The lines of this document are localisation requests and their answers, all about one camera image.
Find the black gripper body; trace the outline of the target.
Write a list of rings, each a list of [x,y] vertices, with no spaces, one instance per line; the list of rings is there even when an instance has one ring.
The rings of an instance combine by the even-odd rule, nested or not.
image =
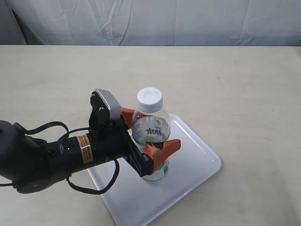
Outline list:
[[[89,167],[123,158],[140,177],[152,174],[153,160],[140,152],[131,139],[122,117],[104,124],[91,117],[88,122],[88,136],[93,154],[93,162],[88,164]]]

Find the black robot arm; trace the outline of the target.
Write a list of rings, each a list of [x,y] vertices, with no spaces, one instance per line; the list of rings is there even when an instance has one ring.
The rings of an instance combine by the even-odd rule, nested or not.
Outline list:
[[[139,176],[151,175],[181,148],[181,142],[179,139],[148,142],[142,153],[128,133],[133,113],[123,108],[113,117],[104,107],[93,110],[84,135],[72,137],[68,130],[55,142],[36,138],[35,134],[62,126],[59,121],[32,130],[18,123],[1,121],[0,174],[9,179],[10,186],[19,193],[31,194],[69,180],[73,173],[113,161],[114,174],[101,190],[71,184],[76,191],[94,195],[101,195],[113,186],[119,174],[119,158],[124,158]]]

